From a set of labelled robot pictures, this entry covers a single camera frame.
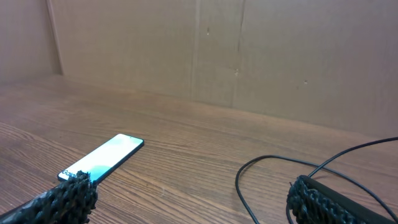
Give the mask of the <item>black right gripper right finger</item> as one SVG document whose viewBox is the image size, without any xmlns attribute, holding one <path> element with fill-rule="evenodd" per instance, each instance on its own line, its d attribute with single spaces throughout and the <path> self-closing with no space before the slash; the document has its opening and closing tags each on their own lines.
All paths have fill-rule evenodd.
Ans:
<svg viewBox="0 0 398 224">
<path fill-rule="evenodd" d="M 305 175 L 297 177 L 287 196 L 297 223 L 393 224 L 370 209 Z"/>
</svg>

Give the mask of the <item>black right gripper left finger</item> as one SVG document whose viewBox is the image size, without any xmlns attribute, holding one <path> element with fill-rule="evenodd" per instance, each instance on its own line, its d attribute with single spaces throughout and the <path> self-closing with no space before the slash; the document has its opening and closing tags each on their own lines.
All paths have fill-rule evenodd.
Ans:
<svg viewBox="0 0 398 224">
<path fill-rule="evenodd" d="M 1 224 L 86 224 L 96 208 L 97 181 L 76 176 L 1 215 Z"/>
</svg>

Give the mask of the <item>Samsung Galaxy smartphone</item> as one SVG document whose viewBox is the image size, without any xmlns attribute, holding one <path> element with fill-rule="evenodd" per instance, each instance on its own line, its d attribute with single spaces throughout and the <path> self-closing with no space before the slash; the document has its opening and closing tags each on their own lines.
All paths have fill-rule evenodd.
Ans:
<svg viewBox="0 0 398 224">
<path fill-rule="evenodd" d="M 117 134 L 85 157 L 58 174 L 59 181 L 76 177 L 79 171 L 88 174 L 92 183 L 102 182 L 144 145 L 144 140 Z"/>
</svg>

